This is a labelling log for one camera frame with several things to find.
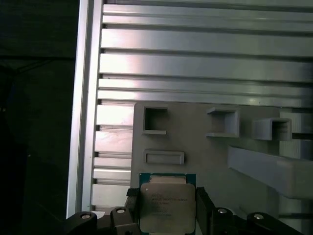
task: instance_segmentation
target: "silver metal surface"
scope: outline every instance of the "silver metal surface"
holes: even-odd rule
[[[173,2],[173,0],[136,0],[137,2]],[[279,6],[279,7],[313,7],[311,0],[177,0],[179,3],[208,3],[208,4],[231,4],[243,6]]]
[[[134,105],[105,104],[97,106],[97,125],[132,127]]]
[[[132,130],[104,130],[95,135],[96,152],[121,153],[132,152]]]
[[[75,82],[73,95],[72,126],[70,138],[67,212],[69,218],[81,211],[83,158],[87,105],[90,33],[92,29],[93,1],[81,0],[79,5]]]
[[[186,80],[183,78],[176,79],[161,79],[156,77],[153,80],[143,80],[136,77],[131,79],[115,78],[114,75],[104,75],[103,79],[99,80],[99,88],[110,89],[110,90],[132,90],[132,91],[169,91],[169,92],[188,92],[188,93],[212,93],[212,94],[244,94],[244,95],[255,95],[255,96],[270,96],[270,97],[303,97],[310,98],[313,93],[313,89],[310,87],[300,86],[279,86],[278,84],[264,84],[261,82],[245,83],[243,81],[229,81],[229,80],[213,80],[213,79],[196,79]],[[110,107],[101,107],[102,111],[98,111],[99,125],[104,121],[111,118],[113,112],[119,112],[119,115],[115,118],[116,120],[107,121],[107,123],[117,122],[120,117],[129,113],[130,109],[127,109],[123,105],[110,105]],[[109,117],[104,117],[103,113],[107,113]],[[306,114],[292,114],[298,116],[304,116],[303,118],[309,121],[309,116],[305,117]],[[129,125],[130,118],[127,119],[126,125]]]
[[[292,120],[292,132],[311,134],[313,133],[313,115],[309,113],[280,113],[281,118],[290,118]]]
[[[264,217],[261,214],[255,214],[254,218],[256,218],[256,219],[264,219]]]
[[[243,96],[230,94],[202,94],[184,92],[146,92],[146,91],[102,91],[98,92],[98,99],[105,100],[149,100],[149,101],[174,101],[195,103],[219,103],[219,104],[241,104],[261,105],[278,107],[312,107],[311,99],[299,98],[271,98],[264,96]]]
[[[289,57],[313,56],[311,46],[313,39],[309,37],[136,29],[103,29],[102,35],[105,35],[105,37],[102,36],[102,48]]]
[[[94,158],[94,167],[131,169],[131,159]]]
[[[310,63],[289,61],[106,53],[100,56],[99,71],[105,74],[311,82],[310,69]]]
[[[97,85],[98,85],[98,66],[100,53],[100,28],[102,18],[102,0],[95,0],[93,6],[92,34],[91,34],[91,54],[90,71],[88,87],[88,106],[86,123],[86,141],[84,156],[84,177],[83,177],[83,196],[82,211],[91,211],[91,190],[92,190],[92,169],[94,157],[94,136],[96,124],[96,103],[97,103]]]
[[[103,23],[108,28],[171,26],[269,32],[312,32],[312,14],[194,7],[104,5]]]
[[[99,185],[92,186],[92,205],[100,208],[123,206],[129,186]]]
[[[94,169],[94,179],[108,179],[117,181],[130,181],[131,171],[130,170],[113,170],[113,169]]]

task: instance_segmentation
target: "bolt head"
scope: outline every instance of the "bolt head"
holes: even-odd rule
[[[89,219],[90,218],[90,214],[84,214],[81,216],[82,219]]]
[[[261,214],[255,214],[254,218],[256,218],[256,219],[264,219],[264,217]]]
[[[224,208],[219,208],[218,212],[221,213],[221,214],[226,214],[227,213],[227,211]]]

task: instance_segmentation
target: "metal frame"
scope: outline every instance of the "metal frame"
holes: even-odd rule
[[[95,119],[98,76],[98,69],[95,68],[97,62],[95,63],[95,61],[98,60],[97,58],[99,56],[102,4],[101,0],[81,0],[79,6],[67,187],[67,218],[82,210],[83,196],[85,196],[84,202],[86,202],[86,200],[88,201],[88,197],[90,198],[88,193],[83,194],[84,187],[89,188],[89,194],[91,193],[91,183],[89,187],[88,184],[83,184],[83,180],[84,182],[87,178],[89,178],[89,181],[91,180],[91,172],[89,175],[84,176],[84,173],[87,172],[88,165],[91,167],[90,161],[84,161],[84,158],[86,158],[86,154],[91,151],[93,152],[93,144],[92,146],[90,146],[90,144],[85,145],[85,141],[93,140],[92,135],[94,134],[95,128],[94,121],[89,125],[87,125],[87,121]],[[98,32],[95,27],[97,25],[95,22],[98,22]]]
[[[95,0],[93,5],[91,54],[89,70],[89,88],[87,105],[86,141],[84,156],[84,177],[82,210],[90,211],[92,194],[92,169],[94,159],[94,139],[96,127],[96,104],[99,78],[99,56],[102,19],[102,0]]]
[[[67,218],[79,211],[82,203],[81,179],[84,157],[82,143],[84,143],[86,128],[86,115],[83,111],[87,106],[92,10],[93,1],[80,1],[68,169]]]

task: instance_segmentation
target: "gray panel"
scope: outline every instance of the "gray panel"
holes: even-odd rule
[[[150,100],[195,103],[242,104],[261,106],[283,106],[308,108],[312,107],[312,99],[271,98],[228,94],[193,94],[178,92],[138,92],[138,91],[103,91],[99,90],[98,99],[114,100]]]
[[[115,74],[311,82],[310,69],[311,65],[309,63],[288,61],[199,56],[101,54],[99,71],[100,73]]]
[[[103,29],[102,35],[102,48],[313,56],[313,39],[306,37],[135,29]]]
[[[166,136],[146,136],[141,133],[144,107],[168,107],[170,118],[164,123]],[[212,129],[211,117],[206,111],[212,107],[240,109],[241,131],[247,138],[207,138]],[[205,187],[216,205],[247,213],[263,211],[278,214],[278,194],[265,184],[228,169],[227,146],[249,147],[256,151],[278,153],[278,142],[255,141],[249,138],[251,121],[255,117],[278,117],[279,109],[215,104],[173,102],[138,102],[134,108],[134,135],[132,151],[131,186],[139,186],[139,173],[196,173],[197,186]],[[145,149],[180,151],[185,153],[184,164],[147,164],[140,157]]]
[[[281,112],[280,117],[290,118],[292,120],[292,132],[293,133],[304,133],[304,134],[313,133],[313,124],[312,124],[313,115],[312,114],[297,114],[297,113]]]
[[[313,162],[241,148],[228,148],[228,166],[276,189],[290,199],[313,199]]]
[[[107,153],[131,153],[132,137],[131,130],[97,131],[94,150]]]

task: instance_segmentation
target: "metal bar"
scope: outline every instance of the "metal bar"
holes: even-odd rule
[[[94,179],[131,181],[130,170],[100,169],[93,170]]]
[[[100,30],[102,18],[102,0],[95,0],[93,6],[92,35],[91,35],[91,55],[89,71],[88,88],[88,106],[87,106],[87,124],[86,124],[86,142],[84,157],[84,177],[83,177],[83,196],[82,210],[91,211],[92,194],[92,169],[94,157],[95,140],[95,119],[97,103],[97,85],[99,77],[99,54],[100,54]]]
[[[103,23],[108,28],[117,27],[120,25],[132,27],[174,27],[193,28],[194,30],[220,30],[237,32],[247,31],[248,33],[264,33],[271,35],[290,34],[290,35],[307,35],[313,32],[311,24],[299,22],[254,22],[234,19],[208,19],[208,18],[164,18],[164,17],[140,17],[140,16],[103,16]]]
[[[195,92],[211,94],[249,94],[271,97],[311,97],[313,89],[309,87],[288,87],[268,84],[247,84],[229,80],[211,81],[203,79],[166,79],[155,78],[154,80],[143,80],[136,77],[132,79],[114,79],[114,75],[106,76],[99,80],[100,89],[110,90],[132,90],[132,91],[172,91],[172,92]]]
[[[307,37],[136,29],[103,29],[102,35],[106,35],[101,40],[102,48],[288,57],[313,56],[311,46],[313,40]]]
[[[312,82],[311,66],[310,63],[288,61],[200,56],[144,54],[101,54],[100,56],[100,73],[254,81],[266,80],[310,83]]]
[[[94,167],[131,169],[131,159],[119,158],[94,158]]]
[[[81,211],[82,177],[85,144],[87,91],[89,80],[90,37],[92,29],[93,1],[81,0],[79,5],[78,36],[75,64],[72,127],[70,138],[67,215]]]
[[[271,12],[240,9],[214,9],[196,7],[169,7],[169,6],[144,6],[144,5],[117,5],[105,4],[103,6],[105,16],[153,16],[173,18],[186,16],[189,19],[199,17],[212,17],[218,19],[246,20],[259,22],[312,22],[311,13],[298,12]]]
[[[107,100],[148,100],[192,103],[219,103],[234,105],[260,105],[276,107],[311,108],[311,99],[271,98],[262,96],[228,95],[228,94],[196,94],[178,92],[141,92],[141,91],[98,91],[99,99]]]
[[[174,0],[136,0],[137,2],[162,2],[164,4],[172,2]],[[176,0],[175,2],[190,2],[190,0]],[[243,6],[278,6],[278,7],[313,7],[313,2],[311,0],[196,0],[193,3],[207,3],[207,4],[231,4],[234,5],[243,5]]]

